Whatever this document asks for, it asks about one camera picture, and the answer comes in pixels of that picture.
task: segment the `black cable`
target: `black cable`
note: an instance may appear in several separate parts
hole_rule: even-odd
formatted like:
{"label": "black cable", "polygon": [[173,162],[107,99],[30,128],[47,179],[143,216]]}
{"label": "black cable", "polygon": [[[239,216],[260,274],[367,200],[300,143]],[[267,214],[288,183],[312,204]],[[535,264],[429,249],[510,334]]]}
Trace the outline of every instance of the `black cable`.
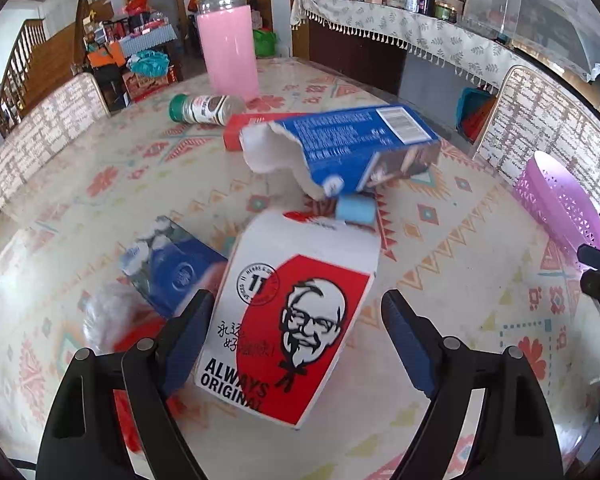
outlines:
{"label": "black cable", "polygon": [[29,471],[36,470],[36,465],[33,462],[27,462],[26,460],[15,460],[13,458],[10,458],[9,460],[17,469],[28,469]]}

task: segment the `barcode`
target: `barcode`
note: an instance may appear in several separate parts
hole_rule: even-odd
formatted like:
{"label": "barcode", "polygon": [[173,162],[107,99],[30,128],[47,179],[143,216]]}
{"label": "barcode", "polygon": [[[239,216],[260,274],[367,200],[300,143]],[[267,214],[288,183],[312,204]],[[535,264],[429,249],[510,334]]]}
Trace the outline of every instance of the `barcode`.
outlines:
{"label": "barcode", "polygon": [[430,140],[431,137],[402,107],[377,108],[376,112],[391,131],[405,144]]}

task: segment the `green lid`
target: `green lid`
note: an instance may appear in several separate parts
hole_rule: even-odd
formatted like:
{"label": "green lid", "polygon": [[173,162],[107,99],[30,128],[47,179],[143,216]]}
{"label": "green lid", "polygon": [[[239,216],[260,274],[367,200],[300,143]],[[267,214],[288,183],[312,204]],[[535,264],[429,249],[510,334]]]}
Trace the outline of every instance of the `green lid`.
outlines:
{"label": "green lid", "polygon": [[169,117],[176,123],[183,123],[182,105],[189,96],[186,94],[177,94],[169,103]]}

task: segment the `green bag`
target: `green bag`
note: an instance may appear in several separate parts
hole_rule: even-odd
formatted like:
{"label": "green bag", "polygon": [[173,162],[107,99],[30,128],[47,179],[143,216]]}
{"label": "green bag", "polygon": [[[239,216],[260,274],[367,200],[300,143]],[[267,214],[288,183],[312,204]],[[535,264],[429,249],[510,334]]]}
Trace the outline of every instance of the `green bag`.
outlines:
{"label": "green bag", "polygon": [[256,47],[256,57],[273,57],[276,55],[278,37],[272,30],[254,30],[253,43]]}

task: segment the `chair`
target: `chair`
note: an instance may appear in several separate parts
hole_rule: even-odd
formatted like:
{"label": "chair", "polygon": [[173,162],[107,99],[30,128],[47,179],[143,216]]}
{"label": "chair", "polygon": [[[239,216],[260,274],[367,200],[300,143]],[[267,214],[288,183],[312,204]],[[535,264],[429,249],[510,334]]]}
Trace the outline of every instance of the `chair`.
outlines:
{"label": "chair", "polygon": [[0,209],[69,142],[109,115],[88,73],[78,74],[33,108],[0,145]]}
{"label": "chair", "polygon": [[549,153],[600,212],[600,121],[548,76],[513,66],[476,145],[477,153],[512,185],[536,150]]}

